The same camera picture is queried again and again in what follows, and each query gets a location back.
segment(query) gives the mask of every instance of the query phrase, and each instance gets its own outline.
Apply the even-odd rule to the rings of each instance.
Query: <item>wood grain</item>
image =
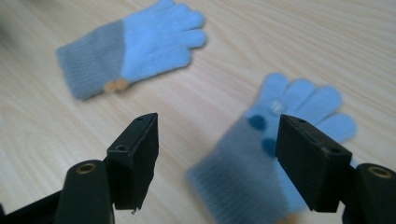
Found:
[[[209,41],[192,64],[120,94],[72,99],[54,51],[154,1],[3,0],[0,6],[0,202],[7,213],[62,188],[72,165],[102,159],[134,118],[158,112],[161,154],[141,211],[117,223],[214,223],[184,178],[285,73],[343,93],[358,162],[396,170],[396,3],[391,0],[192,1]],[[301,223],[340,223],[338,214]]]

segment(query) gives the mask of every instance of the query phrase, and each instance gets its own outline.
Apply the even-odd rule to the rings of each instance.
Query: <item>child's glove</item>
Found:
[[[203,25],[200,12],[159,0],[59,48],[57,56],[73,96],[87,99],[187,66],[190,50],[206,42]]]
[[[336,141],[352,137],[352,118],[335,113],[341,95],[281,74],[264,81],[256,104],[187,173],[218,223],[284,223],[305,202],[275,158],[280,114],[305,119]]]

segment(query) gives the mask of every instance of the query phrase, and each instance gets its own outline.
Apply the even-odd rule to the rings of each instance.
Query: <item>wooden surface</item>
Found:
[[[185,0],[209,41],[192,64],[121,94],[72,99],[54,51],[153,3],[3,0],[0,4],[0,202],[9,213],[62,188],[72,165],[101,160],[129,122],[160,116],[161,154],[143,209],[117,223],[213,223],[184,174],[248,109],[265,76],[343,93],[359,124],[345,146],[396,170],[396,2]],[[340,223],[304,212],[301,223]]]

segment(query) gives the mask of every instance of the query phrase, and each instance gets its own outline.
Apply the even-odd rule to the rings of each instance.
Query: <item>wooden table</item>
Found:
[[[101,160],[129,122],[160,116],[161,153],[143,209],[117,223],[213,223],[184,174],[253,104],[265,76],[306,77],[343,93],[359,124],[358,162],[396,170],[396,2],[185,0],[209,41],[192,64],[120,94],[74,100],[54,51],[153,0],[0,6],[0,202],[12,212],[62,188],[72,165]],[[306,211],[301,223],[340,223]]]

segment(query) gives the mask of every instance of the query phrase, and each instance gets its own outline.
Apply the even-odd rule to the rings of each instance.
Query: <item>knit glove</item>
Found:
[[[354,120],[335,111],[339,91],[306,79],[265,79],[258,100],[206,158],[187,172],[193,189],[218,223],[292,223],[306,205],[275,157],[281,114],[314,124],[334,140],[352,137]]]
[[[187,66],[191,49],[206,42],[204,16],[185,4],[159,0],[126,18],[101,26],[57,50],[76,99]]]

